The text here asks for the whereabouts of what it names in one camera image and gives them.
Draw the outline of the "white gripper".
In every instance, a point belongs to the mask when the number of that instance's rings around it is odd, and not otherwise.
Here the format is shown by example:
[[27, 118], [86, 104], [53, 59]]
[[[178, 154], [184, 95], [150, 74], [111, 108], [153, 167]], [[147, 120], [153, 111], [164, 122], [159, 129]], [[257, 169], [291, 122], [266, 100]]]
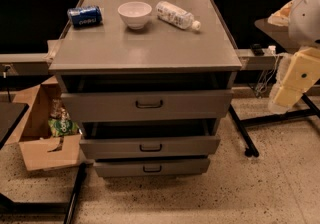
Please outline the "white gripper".
[[304, 47], [293, 56], [284, 53], [279, 62], [276, 82], [270, 94], [268, 109], [284, 114], [320, 79], [320, 50]]

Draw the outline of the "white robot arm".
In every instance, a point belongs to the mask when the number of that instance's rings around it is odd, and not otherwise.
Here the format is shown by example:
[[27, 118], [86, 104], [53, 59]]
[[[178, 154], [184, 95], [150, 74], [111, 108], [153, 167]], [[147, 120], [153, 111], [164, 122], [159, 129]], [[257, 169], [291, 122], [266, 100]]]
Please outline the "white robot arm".
[[293, 55], [284, 54], [279, 62], [268, 103], [274, 114], [290, 110], [320, 79], [320, 0], [293, 1], [288, 34], [300, 48]]

